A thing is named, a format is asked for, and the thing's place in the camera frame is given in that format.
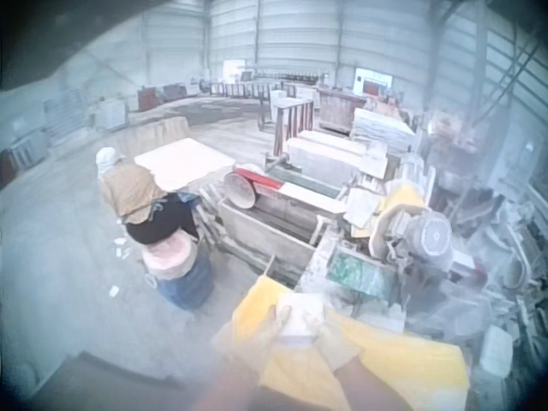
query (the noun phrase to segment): steel beam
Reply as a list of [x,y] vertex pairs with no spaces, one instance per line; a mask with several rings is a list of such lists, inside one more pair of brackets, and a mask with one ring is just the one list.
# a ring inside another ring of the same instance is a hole
[[485,0],[476,0],[476,61],[474,63],[474,79],[468,101],[468,109],[464,119],[464,131],[468,130],[474,121],[476,113],[481,108],[483,85],[485,82],[485,66],[487,64],[487,24]]
[[447,20],[458,10],[463,3],[463,0],[455,0],[451,3],[448,9],[440,14],[442,0],[430,0],[428,9],[428,20],[430,21],[432,43],[430,47],[430,62],[428,63],[428,80],[426,81],[425,95],[423,98],[423,110],[430,110],[430,103],[434,94],[434,83],[438,75],[438,55],[441,45],[441,38],[444,32],[444,26]]
[[205,0],[204,3],[204,38],[202,45],[202,67],[204,69],[204,74],[211,78],[211,72],[209,67],[209,53],[211,49],[210,41],[210,31],[211,31],[211,0]]
[[341,43],[343,42],[343,27],[344,27],[344,8],[346,0],[340,0],[337,3],[337,60],[335,61],[335,76],[333,79],[334,85],[337,85],[339,70],[341,69]]
[[520,61],[521,56],[523,56],[527,52],[528,46],[533,42],[533,40],[535,39],[536,33],[538,31],[539,30],[535,30],[535,31],[531,32],[531,34],[529,34],[529,37],[527,38],[527,40],[525,41],[525,43],[521,47],[519,54],[513,58],[512,63],[510,64],[510,67],[508,67],[508,69],[504,72],[501,79],[498,81],[498,83],[495,85],[495,87],[489,93],[489,96],[487,97],[487,103],[488,104],[489,104],[489,100],[491,100],[491,97],[493,97],[495,95],[495,92],[497,92],[497,90],[502,86],[502,84],[504,83],[506,78],[511,77],[512,75],[515,75],[515,66]]
[[253,49],[253,62],[259,64],[259,29],[260,29],[260,0],[257,0],[255,12],[255,44]]
[[445,10],[445,13],[442,14],[442,16],[438,20],[438,25],[442,26],[444,25],[447,20],[457,11],[457,9],[461,6],[461,4],[464,2],[464,0],[454,0],[453,3],[449,6],[447,10]]
[[537,52],[537,50],[540,48],[541,45],[542,45],[542,37],[539,37],[539,39],[537,40],[537,44],[534,46],[534,48],[529,53],[529,56],[527,57],[527,60],[521,65],[520,69],[517,70],[517,73],[515,73],[512,76],[509,83],[506,85],[506,87],[503,89],[503,91],[498,95],[497,99],[493,102],[493,104],[482,115],[478,116],[474,120],[474,123],[472,124],[473,126],[476,126],[477,124],[483,122],[487,118],[487,116],[489,116],[489,114],[493,111],[493,109],[495,107],[497,107],[497,104],[504,97],[504,95],[508,92],[508,90],[514,85],[514,83],[517,81],[520,74],[523,73],[523,70],[525,70],[526,66],[529,64],[529,62],[531,60],[533,60],[533,57],[534,57],[535,53]]

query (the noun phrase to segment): red stripe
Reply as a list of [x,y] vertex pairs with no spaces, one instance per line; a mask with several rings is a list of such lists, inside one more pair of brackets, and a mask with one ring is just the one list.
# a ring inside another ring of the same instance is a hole
[[278,180],[274,180],[273,178],[254,173],[251,170],[236,167],[234,168],[234,172],[242,177],[246,177],[250,182],[257,182],[275,190],[278,190],[283,185]]

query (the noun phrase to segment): black shirt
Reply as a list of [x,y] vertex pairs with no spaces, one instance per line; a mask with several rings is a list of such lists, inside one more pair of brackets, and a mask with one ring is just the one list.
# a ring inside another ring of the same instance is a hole
[[164,196],[164,199],[167,201],[160,203],[162,210],[152,212],[152,221],[126,224],[129,236],[144,245],[165,240],[178,229],[199,238],[190,205],[181,202],[176,193],[169,193]]

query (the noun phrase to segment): window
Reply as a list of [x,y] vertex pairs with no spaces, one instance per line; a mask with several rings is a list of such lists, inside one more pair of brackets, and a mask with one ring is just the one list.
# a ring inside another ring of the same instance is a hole
[[356,69],[354,94],[362,94],[363,92],[376,91],[375,94],[383,92],[387,88],[392,88],[392,76],[378,73],[377,71],[367,68]]
[[223,80],[234,83],[240,79],[241,72],[246,67],[245,60],[224,60],[223,61]]

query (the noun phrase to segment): white debris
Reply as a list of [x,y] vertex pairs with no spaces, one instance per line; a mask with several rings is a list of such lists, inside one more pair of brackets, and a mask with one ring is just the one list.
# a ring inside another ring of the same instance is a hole
[[120,292],[120,289],[116,285],[113,285],[112,288],[110,289],[109,295],[110,297],[114,298],[118,295],[119,292]]

